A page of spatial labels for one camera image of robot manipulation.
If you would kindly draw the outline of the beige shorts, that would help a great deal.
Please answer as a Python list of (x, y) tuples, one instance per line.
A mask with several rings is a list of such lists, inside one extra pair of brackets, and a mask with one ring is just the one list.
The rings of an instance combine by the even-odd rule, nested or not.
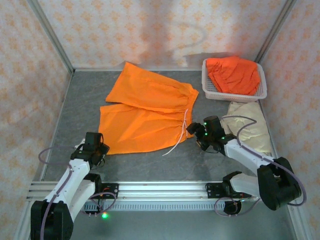
[(236, 135), (240, 128), (239, 140), (256, 151), (270, 156), (271, 139), (267, 123), (257, 102), (240, 103), (232, 101), (227, 115), (220, 120), (226, 134)]

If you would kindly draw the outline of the light orange shorts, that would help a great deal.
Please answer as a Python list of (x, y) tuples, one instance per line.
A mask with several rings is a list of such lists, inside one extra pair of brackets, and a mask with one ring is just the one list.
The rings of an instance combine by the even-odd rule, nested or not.
[(100, 107), (98, 131), (109, 155), (171, 151), (192, 137), (187, 126), (199, 92), (126, 62)]

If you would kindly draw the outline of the red-orange shorts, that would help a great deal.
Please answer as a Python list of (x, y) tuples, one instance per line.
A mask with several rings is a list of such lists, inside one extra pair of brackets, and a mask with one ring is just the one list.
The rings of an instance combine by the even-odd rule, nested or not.
[(257, 63), (251, 60), (238, 56), (208, 58), (205, 67), (220, 93), (253, 96), (258, 91), (261, 78)]

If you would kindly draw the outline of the white perforated plastic basket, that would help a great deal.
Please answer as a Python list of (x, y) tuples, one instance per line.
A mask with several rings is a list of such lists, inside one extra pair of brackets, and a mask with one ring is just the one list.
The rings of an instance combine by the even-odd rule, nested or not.
[(201, 84), (202, 84), (202, 89), (205, 93), (205, 97), (207, 99), (239, 102), (239, 103), (250, 103), (250, 102), (263, 100), (267, 97), (268, 90), (267, 90), (265, 72), (260, 64), (256, 63), (257, 71), (260, 77), (260, 83), (255, 95), (243, 95), (243, 94), (231, 94), (231, 93), (219, 92), (208, 76), (206, 61), (207, 61), (207, 58), (204, 59), (202, 62)]

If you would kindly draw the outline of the black connector block with LED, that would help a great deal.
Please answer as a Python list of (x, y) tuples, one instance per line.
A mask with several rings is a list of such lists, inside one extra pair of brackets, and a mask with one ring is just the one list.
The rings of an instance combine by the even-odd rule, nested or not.
[(82, 211), (81, 213), (89, 218), (101, 218), (103, 220), (109, 218), (109, 214), (106, 211)]

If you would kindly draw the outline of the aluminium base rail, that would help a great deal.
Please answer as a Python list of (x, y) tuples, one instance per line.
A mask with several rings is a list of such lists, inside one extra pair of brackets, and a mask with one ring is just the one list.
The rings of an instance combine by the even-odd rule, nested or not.
[[(26, 200), (42, 201), (56, 181), (33, 181)], [(118, 201), (213, 201), (208, 198), (207, 181), (118, 181)]]

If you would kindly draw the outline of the aluminium frame bar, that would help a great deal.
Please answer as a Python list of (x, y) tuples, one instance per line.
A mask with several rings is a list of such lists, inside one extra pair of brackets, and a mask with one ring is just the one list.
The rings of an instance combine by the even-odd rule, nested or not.
[[(74, 72), (121, 72), (124, 67), (118, 68), (75, 68)], [(151, 72), (160, 72), (160, 71), (202, 71), (202, 68), (143, 68)]]

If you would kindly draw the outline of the aluminium frame leg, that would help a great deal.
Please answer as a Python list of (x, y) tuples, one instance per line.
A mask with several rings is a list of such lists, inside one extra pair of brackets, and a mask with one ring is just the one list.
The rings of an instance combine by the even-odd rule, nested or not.
[(314, 240), (307, 220), (305, 207), (289, 205), (288, 207), (293, 230), (297, 240)]
[(34, 201), (26, 201), (22, 208), (13, 240), (31, 240), (31, 208)]

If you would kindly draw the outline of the aluminium frame post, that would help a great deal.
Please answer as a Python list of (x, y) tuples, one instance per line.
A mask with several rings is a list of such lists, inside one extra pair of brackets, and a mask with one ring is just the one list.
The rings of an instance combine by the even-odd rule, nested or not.
[(75, 68), (73, 67), (69, 57), (67, 56), (58, 36), (56, 35), (50, 21), (48, 20), (43, 8), (41, 7), (38, 0), (26, 0), (28, 5), (31, 7), (35, 16), (37, 17), (42, 29), (45, 31), (47, 37), (51, 41), (53, 47), (57, 51), (57, 54), (61, 58), (63, 64), (67, 68), (68, 72), (73, 75)]
[(279, 12), (274, 24), (272, 25), (266, 39), (264, 40), (259, 52), (257, 53), (256, 58), (254, 61), (260, 64), (265, 55), (267, 54), (268, 50), (271, 48), (274, 40), (276, 39), (278, 33), (280, 32), (283, 24), (285, 23), (286, 19), (288, 18), (289, 14), (291, 13), (292, 9), (296, 5), (298, 0), (285, 0), (285, 3)]

